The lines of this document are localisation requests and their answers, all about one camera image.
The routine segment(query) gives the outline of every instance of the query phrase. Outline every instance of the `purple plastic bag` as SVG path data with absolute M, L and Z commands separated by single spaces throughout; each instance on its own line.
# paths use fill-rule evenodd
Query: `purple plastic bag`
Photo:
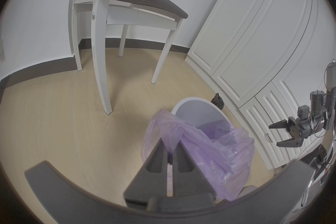
M 181 140 L 187 151 L 216 190 L 218 199 L 234 200 L 245 186 L 254 156 L 254 139 L 230 121 L 210 122 L 195 128 L 172 113 L 161 110 L 149 122 L 141 148 L 147 159 L 162 138 L 173 153 Z M 167 191 L 172 191 L 172 166 L 168 165 Z

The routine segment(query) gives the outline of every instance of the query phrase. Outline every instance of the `white trash can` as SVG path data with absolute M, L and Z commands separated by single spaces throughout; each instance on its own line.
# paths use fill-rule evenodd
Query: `white trash can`
M 229 121 L 217 106 L 198 97 L 188 97 L 179 101 L 171 113 L 196 128 L 214 121 Z

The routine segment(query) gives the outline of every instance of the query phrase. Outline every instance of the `floor seam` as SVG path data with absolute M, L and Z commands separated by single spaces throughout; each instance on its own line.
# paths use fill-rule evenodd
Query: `floor seam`
M 75 93 L 75 83 L 76 83 L 76 79 L 77 79 L 77 75 L 78 75 L 77 72 L 79 72 L 79 71 L 75 70 L 75 74 L 74 74 L 74 78 L 73 78 L 73 85 L 72 85 L 72 97 L 71 97 L 72 136 L 73 136 L 73 142 L 75 143 L 75 150 L 76 150 L 76 155 L 77 155 L 79 167 L 80 167 L 80 169 L 82 171 L 82 175 L 84 177 L 86 185 L 87 185 L 88 189 L 91 191 L 90 186 L 87 183 L 86 177 L 85 177 L 84 172 L 83 172 L 82 163 L 81 163 L 79 155 L 78 155 L 78 148 L 77 148 L 77 143 L 76 143 L 76 138 L 75 138 L 75 127 L 74 127 L 74 93 Z

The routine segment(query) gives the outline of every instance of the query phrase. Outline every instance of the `drawer handle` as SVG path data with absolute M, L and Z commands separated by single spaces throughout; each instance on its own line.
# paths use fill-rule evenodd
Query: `drawer handle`
M 265 138 L 266 138 L 267 142 L 273 143 L 273 141 L 272 141 L 272 139 L 271 139 L 271 137 L 270 137 L 269 134 L 265 134 Z

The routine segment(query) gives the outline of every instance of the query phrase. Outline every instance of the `chair frame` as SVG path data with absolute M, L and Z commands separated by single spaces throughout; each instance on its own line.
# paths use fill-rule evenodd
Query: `chair frame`
M 170 29 L 170 33 L 163 47 L 160 59 L 157 63 L 152 83 L 156 83 L 167 58 L 170 47 L 183 18 L 168 11 L 142 5 L 115 0 L 73 0 L 71 24 L 73 51 L 75 54 L 77 69 L 82 70 L 79 56 L 79 42 L 77 33 L 78 5 L 93 3 L 91 17 L 91 44 L 94 72 L 103 108 L 107 114 L 112 112 L 109 90 L 107 87 L 106 60 L 105 60 L 105 37 L 106 25 L 124 25 L 121 34 L 119 57 L 123 56 L 128 25 L 144 25 L 164 29 Z

